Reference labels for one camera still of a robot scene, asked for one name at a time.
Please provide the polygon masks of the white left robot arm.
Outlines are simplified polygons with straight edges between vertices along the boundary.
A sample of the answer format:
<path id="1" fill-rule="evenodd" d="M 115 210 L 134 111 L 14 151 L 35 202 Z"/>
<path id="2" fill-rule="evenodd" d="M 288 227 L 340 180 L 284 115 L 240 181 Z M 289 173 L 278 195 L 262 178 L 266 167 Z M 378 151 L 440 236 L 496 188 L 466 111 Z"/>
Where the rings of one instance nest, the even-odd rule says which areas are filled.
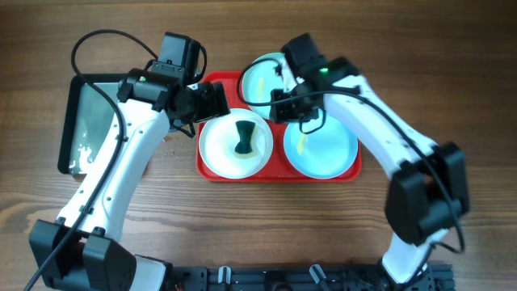
<path id="1" fill-rule="evenodd" d="M 132 196 L 162 139 L 229 114 L 222 84 L 133 69 L 110 102 L 114 119 L 92 168 L 54 222 L 39 220 L 29 244 L 38 280 L 58 290 L 168 290 L 170 263 L 120 245 Z"/>

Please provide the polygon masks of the yellow green sponge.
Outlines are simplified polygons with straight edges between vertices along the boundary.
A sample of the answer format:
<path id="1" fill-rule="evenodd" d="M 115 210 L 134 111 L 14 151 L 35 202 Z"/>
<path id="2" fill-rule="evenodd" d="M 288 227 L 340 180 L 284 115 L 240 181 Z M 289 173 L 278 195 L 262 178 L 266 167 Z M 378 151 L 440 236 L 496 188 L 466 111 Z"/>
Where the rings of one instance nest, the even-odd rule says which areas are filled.
<path id="1" fill-rule="evenodd" d="M 253 152 L 251 140 L 254 133 L 255 123 L 248 120 L 236 122 L 239 142 L 235 145 L 236 154 L 251 154 Z"/>

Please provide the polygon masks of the white round plate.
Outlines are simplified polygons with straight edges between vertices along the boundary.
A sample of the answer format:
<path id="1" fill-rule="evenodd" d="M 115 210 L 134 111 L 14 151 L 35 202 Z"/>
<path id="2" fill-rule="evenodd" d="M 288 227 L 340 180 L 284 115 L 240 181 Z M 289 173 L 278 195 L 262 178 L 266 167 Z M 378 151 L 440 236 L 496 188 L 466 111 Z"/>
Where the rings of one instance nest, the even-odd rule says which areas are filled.
<path id="1" fill-rule="evenodd" d="M 255 123 L 251 154 L 236 154 L 239 142 L 236 122 Z M 198 151 L 205 166 L 226 179 L 244 179 L 261 171 L 270 160 L 273 135 L 269 124 L 258 114 L 243 108 L 232 108 L 230 114 L 210 120 L 201 129 Z"/>

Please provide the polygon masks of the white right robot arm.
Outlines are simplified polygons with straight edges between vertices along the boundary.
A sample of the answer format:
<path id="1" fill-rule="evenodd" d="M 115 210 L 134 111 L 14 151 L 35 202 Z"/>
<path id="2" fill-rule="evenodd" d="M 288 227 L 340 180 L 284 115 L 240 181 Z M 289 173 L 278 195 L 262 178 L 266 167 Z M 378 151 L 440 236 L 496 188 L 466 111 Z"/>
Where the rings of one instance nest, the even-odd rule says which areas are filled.
<path id="1" fill-rule="evenodd" d="M 428 273 L 427 261 L 454 228 L 465 240 L 460 218 L 470 210 L 464 152 L 454 143 L 438 145 L 411 128 L 369 86 L 346 58 L 285 55 L 275 69 L 284 90 L 274 91 L 276 123 L 302 122 L 315 109 L 346 125 L 373 154 L 389 179 L 385 215 L 393 230 L 383 255 L 380 287 L 407 289 Z"/>

